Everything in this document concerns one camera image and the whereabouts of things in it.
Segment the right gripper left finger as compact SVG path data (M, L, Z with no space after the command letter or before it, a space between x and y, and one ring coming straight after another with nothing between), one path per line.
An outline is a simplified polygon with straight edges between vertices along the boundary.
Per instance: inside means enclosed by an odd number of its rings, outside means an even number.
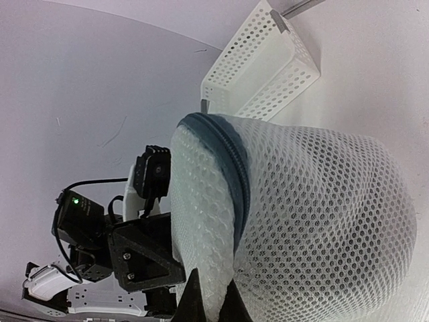
M191 271L171 322L206 322L198 269Z

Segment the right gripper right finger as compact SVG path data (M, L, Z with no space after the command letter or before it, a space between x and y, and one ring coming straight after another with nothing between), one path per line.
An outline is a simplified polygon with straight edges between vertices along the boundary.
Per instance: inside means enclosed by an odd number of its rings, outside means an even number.
M227 295L219 314L219 322L251 322L234 280L228 285Z

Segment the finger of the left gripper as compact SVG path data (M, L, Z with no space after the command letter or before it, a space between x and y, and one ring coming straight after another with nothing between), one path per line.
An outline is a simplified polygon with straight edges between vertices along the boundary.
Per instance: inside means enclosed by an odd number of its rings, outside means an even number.
M124 290L151 290L185 282L184 266L172 254L171 215L113 225L112 266Z

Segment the white mesh laundry bag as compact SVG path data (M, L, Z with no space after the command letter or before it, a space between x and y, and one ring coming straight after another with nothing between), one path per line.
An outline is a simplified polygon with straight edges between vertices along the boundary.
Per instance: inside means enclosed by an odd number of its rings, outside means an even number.
M208 321L230 284L253 321L351 321L404 281L416 214L376 139L192 113L171 154L174 255Z

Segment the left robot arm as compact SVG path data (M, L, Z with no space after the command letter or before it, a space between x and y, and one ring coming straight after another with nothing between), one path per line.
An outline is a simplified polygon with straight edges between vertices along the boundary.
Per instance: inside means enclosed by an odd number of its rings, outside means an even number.
M177 303L170 288L185 282L185 270L172 255L170 214L150 215L155 202L168 194L169 181L131 181L131 190L143 200L143 215L135 217L128 211L118 217L112 204L104 208L78 194L73 190L77 183L66 187L56 200L52 224L66 267L28 263L23 297L69 314L69 288L113 275L123 290L145 295L148 317L173 317Z

